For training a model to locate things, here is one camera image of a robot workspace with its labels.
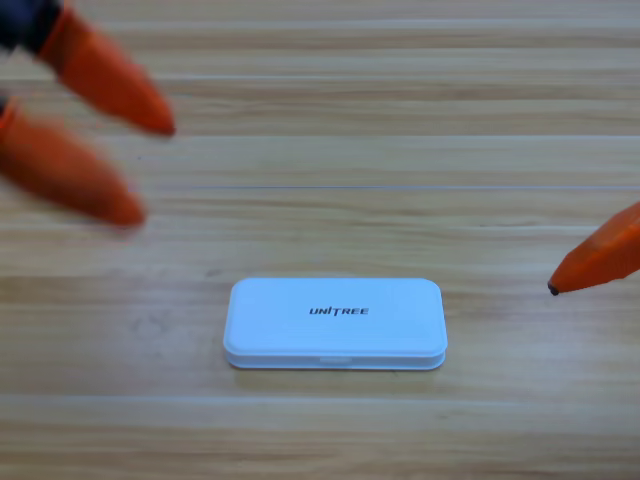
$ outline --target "wooden table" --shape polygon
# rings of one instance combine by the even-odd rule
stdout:
[[[639,2],[77,4],[180,135],[0,70],[151,210],[121,239],[3,190],[0,478],[640,478],[640,277],[546,288],[640,197]],[[257,275],[434,280],[447,361],[234,370],[229,293]]]

